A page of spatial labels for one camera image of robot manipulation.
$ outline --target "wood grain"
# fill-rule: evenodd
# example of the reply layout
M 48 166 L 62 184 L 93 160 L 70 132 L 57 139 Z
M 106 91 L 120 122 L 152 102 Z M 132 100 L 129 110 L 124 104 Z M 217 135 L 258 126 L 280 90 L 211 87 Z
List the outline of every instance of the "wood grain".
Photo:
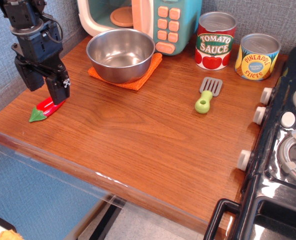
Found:
M 163 56 L 139 91 L 90 77 L 87 37 L 63 58 L 71 97 L 44 121 L 29 123 L 46 86 L 26 90 L 0 112 L 0 143 L 103 188 L 185 226 L 204 232 L 217 201 L 240 202 L 242 149 L 252 150 L 260 127 L 252 122 L 272 76 L 250 81 L 229 65 L 205 70 L 194 61 L 195 37 L 176 56 Z M 204 77 L 223 80 L 207 114 L 194 104 Z

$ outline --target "spatula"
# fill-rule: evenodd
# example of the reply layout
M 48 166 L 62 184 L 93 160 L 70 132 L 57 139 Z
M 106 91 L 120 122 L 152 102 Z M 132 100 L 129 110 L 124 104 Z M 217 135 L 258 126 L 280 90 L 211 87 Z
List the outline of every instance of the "spatula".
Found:
M 212 97 L 217 97 L 222 87 L 222 80 L 212 77 L 205 77 L 200 87 L 201 97 L 194 105 L 195 110 L 200 114 L 206 114 L 210 110 Z

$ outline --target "black stove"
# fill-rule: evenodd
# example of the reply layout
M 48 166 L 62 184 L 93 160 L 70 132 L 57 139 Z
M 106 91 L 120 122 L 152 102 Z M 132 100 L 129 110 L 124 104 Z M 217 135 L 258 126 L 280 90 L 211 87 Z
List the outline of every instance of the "black stove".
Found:
M 221 199 L 205 240 L 214 239 L 224 212 L 235 214 L 230 240 L 296 240 L 296 47 L 274 88 L 265 88 L 254 122 L 261 125 L 252 152 L 241 152 L 246 172 L 241 203 Z

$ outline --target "stainless steel bowl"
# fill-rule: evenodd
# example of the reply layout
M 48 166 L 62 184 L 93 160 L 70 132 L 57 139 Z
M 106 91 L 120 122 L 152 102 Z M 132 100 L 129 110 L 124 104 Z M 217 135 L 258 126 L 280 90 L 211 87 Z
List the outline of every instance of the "stainless steel bowl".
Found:
M 151 37 L 129 28 L 104 31 L 87 46 L 88 57 L 99 76 L 115 84 L 140 79 L 147 72 L 154 52 Z

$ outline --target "green spatula handle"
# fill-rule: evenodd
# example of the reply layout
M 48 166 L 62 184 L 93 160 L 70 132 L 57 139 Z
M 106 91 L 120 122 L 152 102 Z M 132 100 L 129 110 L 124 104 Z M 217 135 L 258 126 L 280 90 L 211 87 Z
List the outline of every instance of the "green spatula handle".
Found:
M 212 92 L 205 90 L 201 93 L 201 97 L 197 100 L 194 108 L 200 114 L 206 114 L 210 110 L 210 101 L 212 99 Z

